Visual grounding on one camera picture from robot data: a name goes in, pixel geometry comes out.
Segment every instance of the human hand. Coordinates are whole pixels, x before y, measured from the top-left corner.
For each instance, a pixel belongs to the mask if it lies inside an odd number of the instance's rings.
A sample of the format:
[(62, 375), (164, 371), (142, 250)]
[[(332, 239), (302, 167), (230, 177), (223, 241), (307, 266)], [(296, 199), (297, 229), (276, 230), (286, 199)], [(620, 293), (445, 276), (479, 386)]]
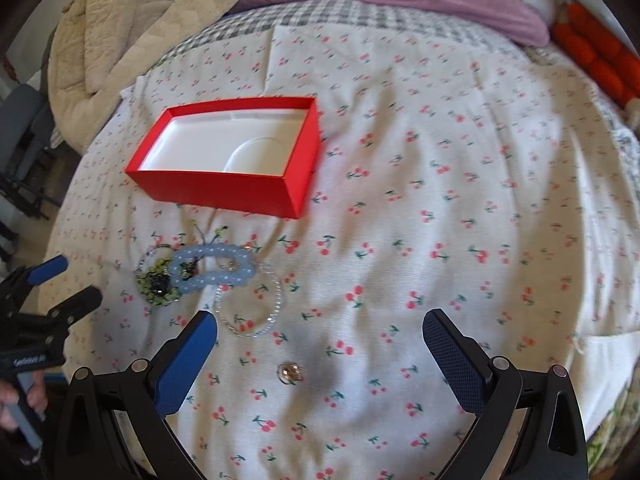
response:
[[(5, 409), (6, 404), (18, 402), (18, 392), (6, 381), (0, 381), (0, 428), (7, 431), (15, 431), (18, 425), (14, 418)], [(44, 387), (44, 370), (33, 372), (33, 386), (27, 392), (27, 403), (38, 413), (47, 409), (49, 399)]]

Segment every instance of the chair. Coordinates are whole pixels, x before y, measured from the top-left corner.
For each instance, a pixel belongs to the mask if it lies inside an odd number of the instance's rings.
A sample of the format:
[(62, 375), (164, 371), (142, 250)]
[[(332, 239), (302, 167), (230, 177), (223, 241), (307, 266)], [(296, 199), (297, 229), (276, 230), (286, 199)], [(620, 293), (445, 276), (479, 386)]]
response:
[[(18, 234), (9, 229), (4, 222), (0, 221), (0, 236), (6, 238), (10, 242), (15, 242), (18, 238)], [(4, 247), (0, 246), (0, 260), (4, 261), (7, 265), (11, 261), (11, 254), (4, 250)]]
[[(44, 168), (40, 156), (47, 153), (54, 128), (49, 103), (27, 84), (18, 86), (0, 105), (0, 193), (27, 216), (45, 217), (40, 203), (60, 202), (28, 184), (34, 165)], [(21, 191), (34, 197), (28, 200)]]

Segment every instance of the beige quilt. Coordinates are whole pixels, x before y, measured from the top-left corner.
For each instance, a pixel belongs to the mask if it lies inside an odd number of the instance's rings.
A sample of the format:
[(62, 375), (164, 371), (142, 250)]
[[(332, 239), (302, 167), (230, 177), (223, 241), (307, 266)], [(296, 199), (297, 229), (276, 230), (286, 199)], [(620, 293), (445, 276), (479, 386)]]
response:
[(49, 99), (63, 138), (84, 153), (120, 91), (238, 0), (74, 0), (56, 30)]

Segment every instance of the white box insert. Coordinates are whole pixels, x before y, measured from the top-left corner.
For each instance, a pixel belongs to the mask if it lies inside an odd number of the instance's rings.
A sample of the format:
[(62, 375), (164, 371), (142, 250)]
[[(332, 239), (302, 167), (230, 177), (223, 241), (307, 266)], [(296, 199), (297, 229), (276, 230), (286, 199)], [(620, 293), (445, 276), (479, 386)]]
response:
[(140, 170), (282, 176), (306, 114), (277, 108), (174, 117)]

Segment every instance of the bed sheet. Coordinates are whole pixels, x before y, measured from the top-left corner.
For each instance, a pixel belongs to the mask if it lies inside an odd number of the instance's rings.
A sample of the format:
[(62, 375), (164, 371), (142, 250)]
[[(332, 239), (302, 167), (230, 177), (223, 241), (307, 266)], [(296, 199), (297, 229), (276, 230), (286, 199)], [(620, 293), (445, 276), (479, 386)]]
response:
[[(567, 366), (590, 434), (611, 396), (603, 384), (618, 384), (606, 413), (640, 348), (632, 134), (573, 68), (434, 28), (305, 20), (174, 52), (123, 92), (47, 252), (68, 255), (70, 269), (44, 286), (42, 310), (89, 284), (104, 293), (73, 327), (67, 375), (150, 357), (210, 310), (210, 290), (151, 308), (133, 276), (149, 248), (204, 238), (251, 245), (286, 299), (261, 338), (221, 325), (170, 417), (208, 478), (434, 477), (472, 421), (422, 341), (435, 307), (519, 368)], [(124, 174), (164, 108), (256, 94), (318, 98), (321, 153), (299, 221), (153, 202)], [(268, 289), (233, 291), (228, 317), (260, 323)], [(609, 362), (594, 377), (590, 359), (622, 347), (628, 367)], [(305, 380), (280, 383), (283, 362), (305, 367)]]

